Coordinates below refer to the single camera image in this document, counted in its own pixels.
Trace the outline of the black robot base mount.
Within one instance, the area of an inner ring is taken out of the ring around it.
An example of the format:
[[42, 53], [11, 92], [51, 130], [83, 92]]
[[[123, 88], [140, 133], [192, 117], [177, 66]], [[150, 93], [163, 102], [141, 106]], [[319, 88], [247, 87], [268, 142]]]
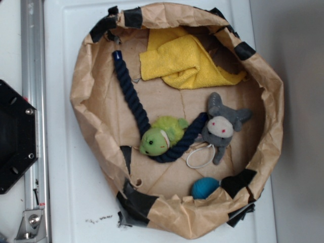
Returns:
[[1, 80], [1, 194], [37, 160], [36, 109]]

